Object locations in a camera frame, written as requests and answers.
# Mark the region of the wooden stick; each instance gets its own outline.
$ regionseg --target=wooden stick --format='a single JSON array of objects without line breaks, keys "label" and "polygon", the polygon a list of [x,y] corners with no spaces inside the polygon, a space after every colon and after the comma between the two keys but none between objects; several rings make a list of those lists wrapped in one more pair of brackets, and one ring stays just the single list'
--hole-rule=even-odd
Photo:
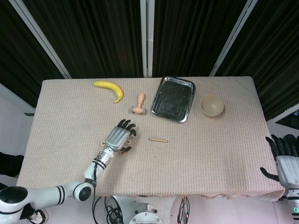
[{"label": "wooden stick", "polygon": [[168,142],[167,140],[165,139],[156,139],[156,138],[149,138],[150,141],[158,141],[158,142]]}]

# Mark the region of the stainless steel tray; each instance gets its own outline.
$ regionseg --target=stainless steel tray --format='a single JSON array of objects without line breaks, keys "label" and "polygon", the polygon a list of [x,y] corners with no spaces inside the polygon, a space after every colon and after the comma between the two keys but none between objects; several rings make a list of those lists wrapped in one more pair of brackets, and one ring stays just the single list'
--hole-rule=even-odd
[{"label": "stainless steel tray", "polygon": [[161,80],[151,111],[157,116],[183,123],[188,118],[195,90],[193,82],[165,76]]}]

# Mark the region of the robot finger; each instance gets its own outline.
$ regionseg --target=robot finger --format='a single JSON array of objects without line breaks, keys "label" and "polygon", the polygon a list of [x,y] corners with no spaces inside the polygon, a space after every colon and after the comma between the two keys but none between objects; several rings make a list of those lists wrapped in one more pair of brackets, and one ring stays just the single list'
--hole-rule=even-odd
[{"label": "robot finger", "polygon": [[126,119],[122,119],[120,123],[118,123],[117,127],[121,127],[121,125],[126,121]]},{"label": "robot finger", "polygon": [[290,141],[288,143],[290,144],[291,147],[292,156],[298,157],[298,152],[294,144]]},{"label": "robot finger", "polygon": [[275,181],[277,181],[277,182],[279,181],[279,177],[278,177],[278,175],[269,174],[269,173],[267,172],[267,170],[265,170],[264,167],[260,167],[260,170],[261,170],[262,174],[264,174],[267,178],[272,179],[272,180],[275,180]]},{"label": "robot finger", "polygon": [[131,136],[131,135],[134,135],[134,136],[137,135],[137,133],[136,133],[136,131],[135,131],[134,129],[132,129],[132,130],[130,131],[130,135],[129,135],[129,136]]},{"label": "robot finger", "polygon": [[276,145],[276,149],[277,149],[277,152],[278,152],[278,155],[283,155],[283,151],[281,151],[281,146],[280,146],[280,143],[278,142],[278,137],[276,137],[275,135],[271,135],[271,137],[273,138],[274,142],[275,142],[275,145]]},{"label": "robot finger", "polygon": [[132,127],[136,127],[136,125],[135,125],[135,124],[130,124],[130,125],[126,128],[126,130],[129,131],[129,130],[131,130]]},{"label": "robot finger", "polygon": [[276,148],[275,143],[272,141],[272,139],[270,139],[269,137],[266,137],[267,142],[269,143],[270,147],[271,147],[271,151],[274,157],[274,160],[276,160],[276,156],[279,156],[278,150]]},{"label": "robot finger", "polygon": [[123,123],[123,125],[121,126],[121,128],[125,129],[126,126],[128,125],[128,123],[130,123],[131,120],[126,120],[125,123]]},{"label": "robot finger", "polygon": [[296,150],[296,149],[293,150],[292,155],[295,156],[295,157],[298,157],[298,153],[297,153],[297,150]]},{"label": "robot finger", "polygon": [[124,148],[121,149],[121,151],[126,153],[126,152],[128,152],[131,148],[132,148],[131,146],[129,146],[129,147],[127,147],[127,148],[124,147]]},{"label": "robot finger", "polygon": [[285,152],[286,152],[286,154],[287,155],[292,155],[290,144],[287,141],[284,141],[284,145],[285,145]]},{"label": "robot finger", "polygon": [[285,144],[282,138],[277,139],[278,148],[280,149],[281,155],[286,155]]},{"label": "robot finger", "polygon": [[296,148],[296,150],[297,150],[297,153],[299,152],[299,144],[298,144],[297,139],[296,139],[296,137],[295,137],[294,135],[292,135],[292,134],[287,134],[287,135],[284,137],[284,140],[285,140],[285,141],[288,141],[290,144],[292,143],[292,144],[295,146],[295,148]]}]

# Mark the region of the curtain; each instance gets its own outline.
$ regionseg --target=curtain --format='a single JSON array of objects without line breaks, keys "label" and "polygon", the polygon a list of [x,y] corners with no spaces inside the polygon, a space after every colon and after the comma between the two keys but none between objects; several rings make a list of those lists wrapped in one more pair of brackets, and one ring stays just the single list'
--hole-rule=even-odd
[{"label": "curtain", "polygon": [[139,0],[23,0],[72,78],[143,77]]},{"label": "curtain", "polygon": [[63,77],[8,0],[0,23],[0,83],[35,107],[42,81]]},{"label": "curtain", "polygon": [[299,102],[299,1],[258,1],[217,76],[251,76],[264,115]]},{"label": "curtain", "polygon": [[208,76],[246,0],[156,0],[153,77]]}]

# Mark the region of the wooden handle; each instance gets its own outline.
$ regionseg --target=wooden handle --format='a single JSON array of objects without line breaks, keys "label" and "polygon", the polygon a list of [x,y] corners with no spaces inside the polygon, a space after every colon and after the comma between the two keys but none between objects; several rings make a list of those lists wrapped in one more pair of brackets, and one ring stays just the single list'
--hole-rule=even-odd
[{"label": "wooden handle", "polygon": [[145,93],[144,92],[140,92],[138,94],[137,102],[143,104],[144,100],[145,100]]}]

